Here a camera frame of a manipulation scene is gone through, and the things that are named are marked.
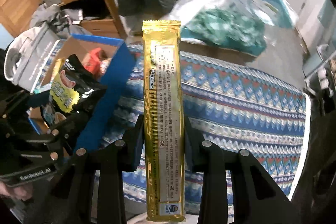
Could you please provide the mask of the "person's left hand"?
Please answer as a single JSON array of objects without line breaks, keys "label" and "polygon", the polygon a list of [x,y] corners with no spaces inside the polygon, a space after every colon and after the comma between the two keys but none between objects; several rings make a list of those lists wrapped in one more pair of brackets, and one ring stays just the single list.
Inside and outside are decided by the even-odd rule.
[{"label": "person's left hand", "polygon": [[31,199],[33,196],[33,186],[31,184],[26,184],[23,186],[18,186],[16,188],[11,188],[1,181],[0,195],[26,201]]}]

